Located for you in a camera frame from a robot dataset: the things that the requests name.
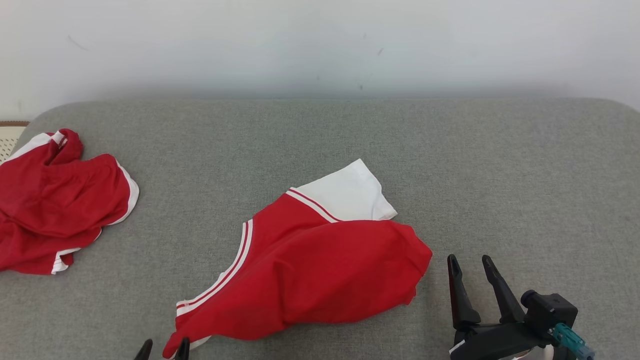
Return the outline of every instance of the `clothing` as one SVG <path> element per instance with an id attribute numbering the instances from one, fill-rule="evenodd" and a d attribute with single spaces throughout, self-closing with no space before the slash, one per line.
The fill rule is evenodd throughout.
<path id="1" fill-rule="evenodd" d="M 0 270 L 56 274 L 93 243 L 102 226 L 123 221 L 138 185 L 108 154 L 80 161 L 78 134 L 34 136 L 0 165 Z"/>
<path id="2" fill-rule="evenodd" d="M 232 265 L 199 296 L 177 303 L 169 358 L 212 335 L 256 340 L 295 323 L 357 322 L 409 304 L 431 251 L 362 160 L 291 188 L 242 228 Z"/>

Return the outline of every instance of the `brown edge strip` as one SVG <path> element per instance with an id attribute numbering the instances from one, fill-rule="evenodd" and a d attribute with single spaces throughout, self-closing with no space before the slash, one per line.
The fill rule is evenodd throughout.
<path id="1" fill-rule="evenodd" d="M 28 121 L 0 121 L 0 127 L 15 126 L 26 127 L 29 125 Z"/>

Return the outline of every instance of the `red jersey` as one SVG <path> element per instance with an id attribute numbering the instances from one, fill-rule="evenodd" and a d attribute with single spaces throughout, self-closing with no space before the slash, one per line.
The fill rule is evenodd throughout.
<path id="1" fill-rule="evenodd" d="M 256 340 L 296 323 L 357 322 L 409 304 L 431 251 L 361 160 L 291 188 L 242 226 L 237 256 L 206 291 L 177 303 L 172 357 L 212 335 Z"/>
<path id="2" fill-rule="evenodd" d="M 138 185 L 111 155 L 80 161 L 82 150 L 62 129 L 34 136 L 0 165 L 0 270 L 66 270 L 102 226 L 129 216 Z"/>

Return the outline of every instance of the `white fabric panel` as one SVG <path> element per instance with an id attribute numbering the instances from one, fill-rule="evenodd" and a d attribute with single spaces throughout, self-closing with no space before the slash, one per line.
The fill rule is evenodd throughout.
<path id="1" fill-rule="evenodd" d="M 295 188 L 340 220 L 388 220 L 397 212 L 361 159 L 312 183 Z"/>

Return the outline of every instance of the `beige perforated surface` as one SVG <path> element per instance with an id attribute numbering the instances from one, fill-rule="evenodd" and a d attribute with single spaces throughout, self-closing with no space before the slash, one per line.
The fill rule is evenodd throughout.
<path id="1" fill-rule="evenodd" d="M 9 157 L 23 130 L 24 126 L 0 126 L 0 163 Z"/>

